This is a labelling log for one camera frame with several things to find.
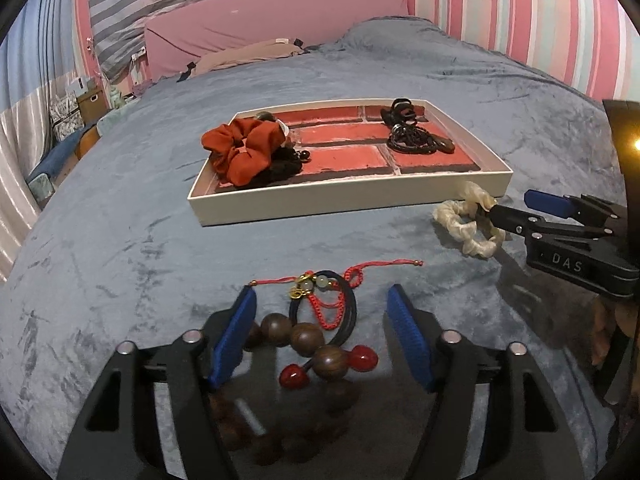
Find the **pink striped wall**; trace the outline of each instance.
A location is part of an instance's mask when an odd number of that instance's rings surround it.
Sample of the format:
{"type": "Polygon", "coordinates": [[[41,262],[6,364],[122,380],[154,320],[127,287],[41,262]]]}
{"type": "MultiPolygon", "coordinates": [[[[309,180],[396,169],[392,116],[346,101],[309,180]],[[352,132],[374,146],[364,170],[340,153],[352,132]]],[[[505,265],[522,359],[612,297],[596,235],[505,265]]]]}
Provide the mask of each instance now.
{"type": "Polygon", "coordinates": [[[640,36],[616,0],[408,0],[448,34],[595,98],[640,100],[640,36]]]}

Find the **blue velvet blanket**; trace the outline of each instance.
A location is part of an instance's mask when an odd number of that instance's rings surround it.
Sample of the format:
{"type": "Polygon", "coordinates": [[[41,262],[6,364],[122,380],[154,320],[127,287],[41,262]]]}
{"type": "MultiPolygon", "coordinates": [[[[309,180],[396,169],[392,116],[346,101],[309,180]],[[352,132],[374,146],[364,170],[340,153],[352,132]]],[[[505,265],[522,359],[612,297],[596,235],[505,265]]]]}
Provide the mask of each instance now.
{"type": "MultiPolygon", "coordinates": [[[[180,84],[161,81],[65,180],[2,291],[0,402],[49,472],[119,341],[169,343],[231,306],[254,278],[419,258],[424,267],[367,269],[356,290],[359,319],[351,341],[375,348],[380,365],[353,377],[364,390],[349,433],[306,465],[260,468],[236,453],[241,478],[402,478],[431,399],[413,382],[383,320],[393,283],[476,344],[525,342],[566,413],[587,477],[594,475],[604,463],[612,416],[589,384],[592,295],[527,269],[520,238],[484,261],[460,253],[432,221],[433,205],[212,228],[201,227],[191,211],[186,197],[206,158],[200,136],[237,111],[399,96],[429,100],[504,158],[514,169],[504,204],[524,207],[529,188],[623,200],[601,105],[418,18],[361,23],[337,43],[290,59],[180,84]]],[[[258,288],[258,318],[286,312],[287,290],[258,288]]],[[[298,360],[290,349],[246,355],[229,395],[242,397],[267,426],[312,411],[313,389],[283,394],[276,387],[278,371],[298,360]]],[[[464,474],[477,460],[483,402],[464,474]]],[[[168,468],[183,476],[165,389],[158,389],[158,405],[168,468]]]]}

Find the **red cord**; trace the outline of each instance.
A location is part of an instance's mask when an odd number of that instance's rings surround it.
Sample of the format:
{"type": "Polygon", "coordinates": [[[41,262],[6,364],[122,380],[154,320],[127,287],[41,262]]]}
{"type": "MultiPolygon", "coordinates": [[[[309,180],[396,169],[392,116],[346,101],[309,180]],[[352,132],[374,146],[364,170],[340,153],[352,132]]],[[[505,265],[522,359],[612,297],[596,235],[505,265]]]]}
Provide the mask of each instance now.
{"type": "MultiPolygon", "coordinates": [[[[404,260],[404,259],[393,260],[391,262],[384,262],[384,261],[364,262],[363,264],[357,264],[353,267],[349,267],[347,270],[344,271],[343,276],[344,276],[344,279],[347,280],[347,282],[349,282],[349,284],[351,285],[351,288],[356,288],[360,286],[362,284],[362,281],[364,280],[364,274],[362,270],[365,269],[366,267],[384,267],[388,265],[421,266],[423,264],[424,262],[421,260],[404,260]]],[[[313,272],[311,270],[308,270],[305,274],[313,274],[313,272]]],[[[290,282],[295,282],[297,278],[298,278],[297,276],[286,276],[285,278],[279,278],[277,280],[253,280],[249,285],[254,286],[254,285],[268,285],[270,283],[290,283],[290,282]]],[[[340,293],[338,294],[338,299],[335,303],[324,303],[315,294],[309,294],[307,296],[307,299],[309,300],[309,303],[311,303],[311,308],[313,309],[314,314],[316,315],[316,319],[318,320],[318,323],[323,329],[335,330],[340,326],[340,322],[344,317],[344,311],[345,311],[344,293],[342,291],[340,291],[340,293]],[[337,309],[338,312],[335,315],[335,319],[331,323],[329,323],[324,318],[324,313],[322,312],[322,308],[337,309]]]]}

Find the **metal screw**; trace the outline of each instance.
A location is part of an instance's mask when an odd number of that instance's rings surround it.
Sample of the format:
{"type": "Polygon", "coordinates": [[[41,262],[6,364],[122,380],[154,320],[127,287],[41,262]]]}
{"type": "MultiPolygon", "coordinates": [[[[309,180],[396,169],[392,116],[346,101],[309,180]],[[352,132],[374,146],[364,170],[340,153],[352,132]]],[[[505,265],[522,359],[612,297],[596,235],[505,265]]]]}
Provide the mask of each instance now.
{"type": "Polygon", "coordinates": [[[200,330],[187,330],[184,334],[182,334],[182,340],[185,343],[197,343],[202,339],[202,332],[200,330]]]}
{"type": "Polygon", "coordinates": [[[136,349],[136,344],[133,341],[123,341],[116,347],[116,352],[120,355],[132,354],[136,349]]]}
{"type": "Polygon", "coordinates": [[[457,332],[455,330],[445,330],[442,333],[442,339],[450,345],[455,345],[456,343],[462,341],[462,336],[460,335],[460,332],[457,332]]]}
{"type": "Polygon", "coordinates": [[[523,343],[511,343],[509,345],[509,350],[511,350],[511,353],[513,353],[514,355],[524,355],[527,353],[527,347],[523,345],[523,343]]]}

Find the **satin scrunchie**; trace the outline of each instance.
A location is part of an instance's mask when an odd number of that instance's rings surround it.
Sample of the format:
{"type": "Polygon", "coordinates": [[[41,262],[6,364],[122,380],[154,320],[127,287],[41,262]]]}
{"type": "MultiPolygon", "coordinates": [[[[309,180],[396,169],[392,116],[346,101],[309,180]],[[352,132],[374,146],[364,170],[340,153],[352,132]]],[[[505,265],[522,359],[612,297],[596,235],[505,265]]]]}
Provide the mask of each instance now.
{"type": "Polygon", "coordinates": [[[271,165],[271,154],[285,140],[278,123],[245,118],[220,124],[203,134],[202,147],[217,155],[212,161],[216,173],[239,187],[271,165]]]}

